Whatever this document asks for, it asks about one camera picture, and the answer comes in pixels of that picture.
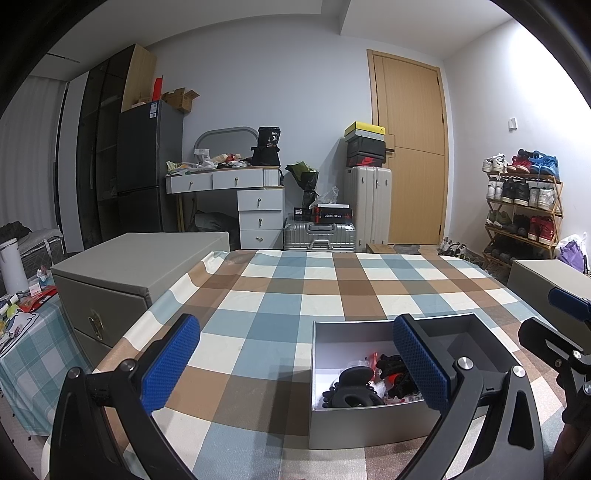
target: wooden cabinet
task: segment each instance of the wooden cabinet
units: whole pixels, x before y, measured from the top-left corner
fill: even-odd
[[[60,189],[75,188],[77,199],[77,218],[74,218],[75,209],[61,205],[61,199],[66,201],[71,195],[60,193],[60,213],[72,212],[72,218],[62,222],[80,225],[79,233],[77,229],[72,230],[78,239],[66,238],[66,245],[83,245],[88,249],[122,233],[116,189],[119,114],[151,94],[155,64],[155,55],[139,45],[131,45],[88,73],[78,112],[77,138],[60,134],[60,142],[76,142],[75,161],[71,156],[58,157],[58,162],[63,161],[76,170],[75,176],[68,176],[75,178],[75,185],[70,180],[59,181]],[[63,118],[62,123],[72,120]]]

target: drawer handle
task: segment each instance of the drawer handle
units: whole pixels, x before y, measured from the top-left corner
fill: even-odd
[[[99,340],[103,339],[103,332],[104,332],[104,327],[103,327],[103,322],[100,321],[100,317],[96,312],[92,312],[92,314],[88,317],[88,321],[90,322],[90,325],[96,335],[96,337]]]

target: gray drawer unit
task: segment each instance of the gray drawer unit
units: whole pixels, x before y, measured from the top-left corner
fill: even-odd
[[[54,265],[66,316],[91,364],[203,257],[229,248],[226,232],[126,233]]]

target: checkered bed cover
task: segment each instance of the checkered bed cover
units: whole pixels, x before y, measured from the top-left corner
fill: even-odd
[[[464,260],[421,255],[214,252],[130,328],[98,371],[139,357],[182,313],[202,327],[167,405],[153,417],[200,480],[395,478],[422,439],[348,450],[308,450],[312,324],[474,312],[525,367],[551,450],[565,404],[553,371],[519,348],[520,322],[538,316]],[[131,470],[145,477],[121,425]],[[462,471],[475,420],[447,476]]]

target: teal plaid tablecloth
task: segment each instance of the teal plaid tablecloth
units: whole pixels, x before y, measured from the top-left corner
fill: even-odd
[[[0,388],[25,431],[48,436],[66,372],[91,368],[73,339],[59,295],[36,313],[35,323],[0,357]]]

